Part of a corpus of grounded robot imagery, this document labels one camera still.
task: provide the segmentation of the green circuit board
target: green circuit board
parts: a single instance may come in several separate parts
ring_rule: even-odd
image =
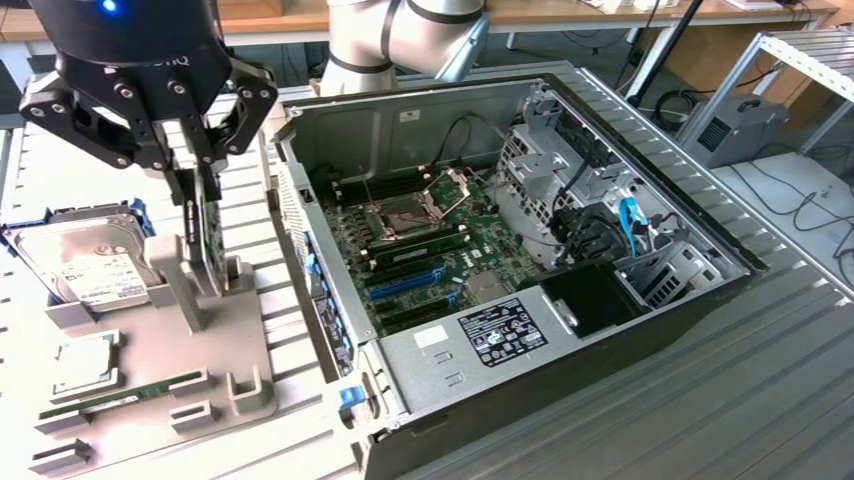
[[[472,178],[468,179],[467,189],[469,196],[463,198],[459,184],[447,176],[440,177],[429,187],[435,206],[445,212],[445,216],[433,224],[424,217],[416,218],[407,213],[417,210],[416,207],[420,208],[417,202],[423,202],[423,196],[419,193],[373,199],[372,203],[343,208],[327,206],[324,209],[363,305],[380,335],[412,328],[483,303],[483,296],[472,291],[473,284],[483,283],[477,279],[488,277],[497,281],[496,284],[489,283],[488,288],[488,294],[495,296],[501,292],[513,292],[521,280],[541,271],[541,267],[515,241],[515,234],[500,215],[488,213],[485,207],[491,205],[491,200]],[[435,254],[425,254],[425,249],[420,246],[396,249],[396,256],[376,254],[375,261],[393,261],[407,255],[421,255],[416,261],[408,262],[404,259],[403,265],[376,271],[365,258],[364,250],[372,247],[388,248],[388,245],[395,244],[395,240],[383,239],[389,223],[405,230],[396,232],[401,234],[401,238],[437,232],[440,229],[460,229],[461,225],[464,229],[440,240],[424,242],[429,243]],[[393,286],[412,278],[403,276],[381,281],[388,270],[392,273],[404,270],[413,275],[439,272],[440,278],[427,286],[407,289],[379,300],[371,299],[372,289]]]

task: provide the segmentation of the blue led light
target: blue led light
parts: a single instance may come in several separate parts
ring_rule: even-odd
[[[116,0],[101,0],[101,8],[109,13],[114,13],[118,10],[118,4]]]

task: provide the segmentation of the gray metal workbench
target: gray metal workbench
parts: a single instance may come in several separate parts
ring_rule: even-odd
[[[568,63],[485,69],[471,77],[535,72],[552,72],[561,78],[771,270],[663,352],[407,477],[844,477],[854,470],[848,459],[854,446],[850,300],[822,278],[811,261],[774,236],[770,223],[750,218],[748,207],[729,200],[721,190],[725,187],[709,183],[711,177],[697,173],[675,145],[656,136],[649,124]],[[428,82],[415,77],[407,84]],[[293,89],[286,95],[307,93],[307,89]],[[24,170],[13,162],[13,198],[40,194],[33,191],[37,169],[50,167],[60,152],[72,150],[32,127],[14,132],[12,159],[20,153]],[[142,474],[164,478],[359,477],[356,459],[332,436],[331,412],[320,403],[323,377],[288,265],[262,208],[258,155],[256,150],[232,159],[222,176],[222,223],[228,252],[240,254],[256,269],[280,410],[261,423],[154,452],[85,478]],[[158,192],[158,198],[146,199],[154,225],[160,231],[176,231],[177,210],[168,203],[165,189]],[[21,285],[25,275],[13,272],[6,276],[8,262],[0,265],[1,301],[9,296],[9,286]],[[14,298],[0,303],[0,321],[8,324],[8,331],[0,333],[0,349],[14,339],[16,322],[41,320],[22,315],[18,308]],[[6,435],[28,428],[26,419],[5,423],[5,417],[13,417],[6,408],[13,385],[4,376],[14,368],[14,358],[5,358],[0,415]],[[4,477],[25,478],[20,470],[24,451],[16,445],[1,449],[0,455],[9,455],[0,467]]]

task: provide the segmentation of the metal shelf rack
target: metal shelf rack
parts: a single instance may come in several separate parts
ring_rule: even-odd
[[[851,103],[854,102],[854,33],[843,27],[814,31],[759,33],[747,50],[744,50],[705,108],[692,116],[688,124],[679,132],[676,142],[680,145],[688,145],[699,137],[720,103],[732,94],[744,74],[752,68],[756,56],[762,52],[774,56],[788,67],[796,69],[846,100],[800,146],[800,152],[806,152],[812,148],[815,142],[851,109],[854,105]],[[779,71],[780,69],[766,77],[754,90],[755,94],[762,94],[774,82]]]

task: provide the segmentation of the hard drive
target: hard drive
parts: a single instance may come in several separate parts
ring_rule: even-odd
[[[2,228],[4,242],[60,303],[80,301],[92,312],[106,312],[148,302],[145,290],[162,279],[142,258],[150,229],[142,212],[114,204]]]

